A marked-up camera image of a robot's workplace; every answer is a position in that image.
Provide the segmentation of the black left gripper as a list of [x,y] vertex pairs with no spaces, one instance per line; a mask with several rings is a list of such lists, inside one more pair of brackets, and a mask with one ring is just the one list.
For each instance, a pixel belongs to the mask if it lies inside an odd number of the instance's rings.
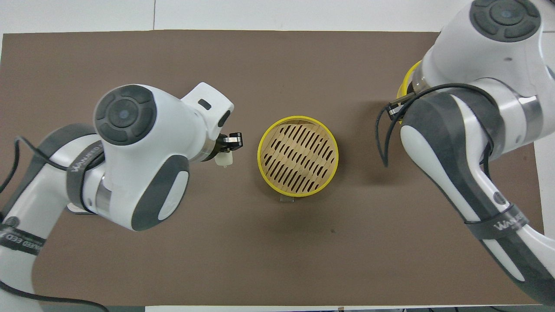
[[230,133],[228,136],[220,133],[216,142],[215,150],[217,153],[228,153],[244,146],[242,133]]

